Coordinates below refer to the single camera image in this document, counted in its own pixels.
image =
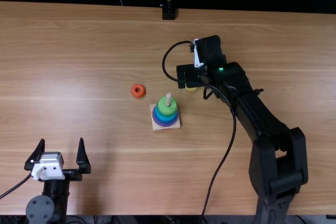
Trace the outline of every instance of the purple ring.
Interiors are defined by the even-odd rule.
[[[153,112],[152,112],[152,116],[153,116],[153,119],[154,119],[154,121],[155,121],[155,123],[156,123],[157,125],[159,125],[159,126],[161,126],[161,127],[169,127],[169,126],[173,125],[173,124],[176,122],[176,120],[177,120],[177,118],[178,118],[178,112],[177,112],[177,114],[176,114],[176,120],[175,120],[174,122],[171,122],[171,123],[160,123],[160,122],[158,121],[158,119],[156,118],[156,115],[155,115],[155,109],[154,109]]]

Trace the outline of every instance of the green ring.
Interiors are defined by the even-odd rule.
[[[163,97],[159,100],[159,102],[157,103],[158,110],[161,112],[161,114],[164,115],[174,114],[177,111],[177,103],[175,99],[172,99],[169,107],[166,107],[166,105],[164,105],[165,101],[166,97]]]

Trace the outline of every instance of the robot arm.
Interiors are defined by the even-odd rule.
[[[82,138],[76,163],[77,169],[63,169],[62,154],[45,152],[45,140],[41,139],[25,163],[25,170],[31,171],[33,179],[44,182],[42,195],[34,197],[27,205],[26,216],[30,224],[65,223],[70,182],[82,181],[82,174],[91,173]]]
[[[255,224],[284,224],[288,206],[301,185],[308,181],[306,139],[299,128],[289,129],[263,104],[245,71],[236,62],[227,63],[218,36],[194,41],[193,65],[177,66],[179,88],[216,87],[225,95],[235,115],[248,133],[253,147],[249,166],[252,186],[258,194]],[[227,104],[213,89],[211,94]],[[275,151],[286,152],[277,158]]]

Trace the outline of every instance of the stacked rings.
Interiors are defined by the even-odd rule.
[[[173,125],[178,118],[176,101],[172,99],[170,106],[167,107],[164,104],[165,99],[166,97],[161,98],[153,110],[154,121],[162,127]]]

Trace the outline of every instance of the wooden table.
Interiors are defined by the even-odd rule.
[[[75,163],[83,137],[92,174],[70,184],[68,214],[200,214],[231,133],[228,108],[202,90],[179,90],[161,60],[180,40],[219,35],[227,60],[246,70],[261,99],[307,138],[309,182],[290,214],[336,209],[336,16],[158,8],[0,3],[0,191],[23,179],[39,140]],[[192,63],[187,45],[167,69]],[[130,89],[142,83],[143,99]],[[150,104],[172,92],[182,128],[153,132]],[[257,197],[251,142],[239,124],[207,214],[252,215]],[[32,179],[0,201],[0,214],[24,214],[43,184]]]

